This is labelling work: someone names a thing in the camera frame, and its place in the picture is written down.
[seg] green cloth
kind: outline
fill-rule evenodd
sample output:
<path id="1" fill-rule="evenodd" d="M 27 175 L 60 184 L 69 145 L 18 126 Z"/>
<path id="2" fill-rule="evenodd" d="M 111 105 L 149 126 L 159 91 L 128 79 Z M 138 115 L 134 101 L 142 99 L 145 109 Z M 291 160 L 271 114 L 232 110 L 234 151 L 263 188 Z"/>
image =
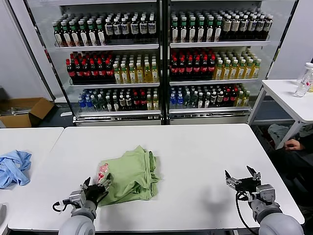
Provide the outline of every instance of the green cloth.
<path id="1" fill-rule="evenodd" d="M 127 151 L 122 157 L 101 161 L 98 180 L 101 182 L 111 173 L 112 184 L 109 194 L 99 202 L 99 206 L 133 200 L 149 200 L 157 194 L 155 175 L 156 160 L 151 151 L 141 146 Z"/>

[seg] black cable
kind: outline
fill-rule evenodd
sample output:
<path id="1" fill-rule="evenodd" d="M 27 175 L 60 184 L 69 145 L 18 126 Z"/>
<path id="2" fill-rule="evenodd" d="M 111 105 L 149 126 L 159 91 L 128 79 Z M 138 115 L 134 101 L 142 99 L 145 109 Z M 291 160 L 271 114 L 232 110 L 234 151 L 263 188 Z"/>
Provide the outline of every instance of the black cable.
<path id="1" fill-rule="evenodd" d="M 254 232 L 251 228 L 249 228 L 249 226 L 245 223 L 243 217 L 241 216 L 241 213 L 240 213 L 240 209 L 239 209 L 239 205 L 238 205 L 238 197 L 243 195 L 242 192 L 237 192 L 236 193 L 236 207 L 237 207 L 237 211 L 238 211 L 238 215 L 242 221 L 242 223 L 245 225 L 245 227 L 254 235 L 259 235 L 257 234 L 256 232 Z"/>

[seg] white bottle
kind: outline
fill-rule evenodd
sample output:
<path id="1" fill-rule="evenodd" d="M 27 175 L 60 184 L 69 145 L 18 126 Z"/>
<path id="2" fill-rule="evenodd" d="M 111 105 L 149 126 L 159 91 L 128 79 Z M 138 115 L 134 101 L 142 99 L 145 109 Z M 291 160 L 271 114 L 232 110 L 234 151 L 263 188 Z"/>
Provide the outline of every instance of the white bottle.
<path id="1" fill-rule="evenodd" d="M 305 63 L 305 68 L 307 72 L 303 76 L 297 90 L 294 93 L 295 97 L 303 97 L 313 82 L 313 64 Z"/>

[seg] person's hand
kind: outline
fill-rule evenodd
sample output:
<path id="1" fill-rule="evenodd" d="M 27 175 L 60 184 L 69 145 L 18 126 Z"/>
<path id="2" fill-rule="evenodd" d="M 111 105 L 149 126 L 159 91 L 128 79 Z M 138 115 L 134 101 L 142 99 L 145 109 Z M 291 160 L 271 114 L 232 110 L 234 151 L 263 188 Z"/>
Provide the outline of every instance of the person's hand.
<path id="1" fill-rule="evenodd" d="M 294 139 L 286 141 L 285 148 L 287 151 L 299 151 L 305 149 L 305 147 L 299 141 L 296 141 Z"/>

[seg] table leg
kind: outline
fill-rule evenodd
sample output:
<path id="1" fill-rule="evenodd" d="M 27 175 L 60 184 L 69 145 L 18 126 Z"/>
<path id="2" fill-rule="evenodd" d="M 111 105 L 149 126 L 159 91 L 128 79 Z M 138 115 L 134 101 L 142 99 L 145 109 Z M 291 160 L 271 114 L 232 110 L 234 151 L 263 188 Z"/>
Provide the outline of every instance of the table leg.
<path id="1" fill-rule="evenodd" d="M 255 116 L 258 113 L 259 108 L 261 107 L 261 104 L 262 104 L 262 101 L 263 101 L 265 95 L 266 95 L 266 91 L 265 91 L 264 87 L 262 87 L 262 89 L 261 89 L 261 91 L 260 91 L 260 93 L 258 95 L 258 98 L 256 99 L 256 102 L 254 104 L 254 107 L 252 109 L 252 112 L 251 112 L 251 114 L 250 114 L 250 116 L 248 118 L 248 121 L 247 121 L 248 125 L 251 126 L 253 124 Z"/>
<path id="2" fill-rule="evenodd" d="M 282 139 L 282 141 L 277 145 L 276 149 L 282 148 L 284 146 L 284 143 L 290 139 L 290 137 L 295 136 L 299 131 L 300 128 L 304 125 L 304 123 L 300 122 L 299 120 L 296 120 L 294 124 L 291 126 L 290 130 L 287 132 L 285 137 Z"/>

